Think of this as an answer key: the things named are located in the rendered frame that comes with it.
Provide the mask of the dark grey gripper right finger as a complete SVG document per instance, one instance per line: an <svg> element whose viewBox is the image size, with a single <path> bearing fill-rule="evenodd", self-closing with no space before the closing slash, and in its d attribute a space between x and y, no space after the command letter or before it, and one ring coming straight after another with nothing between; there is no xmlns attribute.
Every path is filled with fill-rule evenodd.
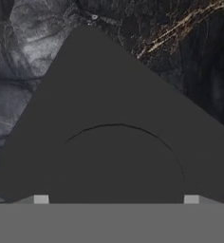
<svg viewBox="0 0 224 243"><path fill-rule="evenodd" d="M199 195L185 195L185 204L215 204L215 201L204 196Z"/></svg>

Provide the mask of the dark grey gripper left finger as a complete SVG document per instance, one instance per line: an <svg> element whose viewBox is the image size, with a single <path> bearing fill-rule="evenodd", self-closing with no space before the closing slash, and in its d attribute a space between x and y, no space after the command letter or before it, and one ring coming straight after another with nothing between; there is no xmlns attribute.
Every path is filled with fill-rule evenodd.
<svg viewBox="0 0 224 243"><path fill-rule="evenodd" d="M27 203L27 204L48 204L49 197L48 195L34 195L29 196L24 199L20 200L20 203Z"/></svg>

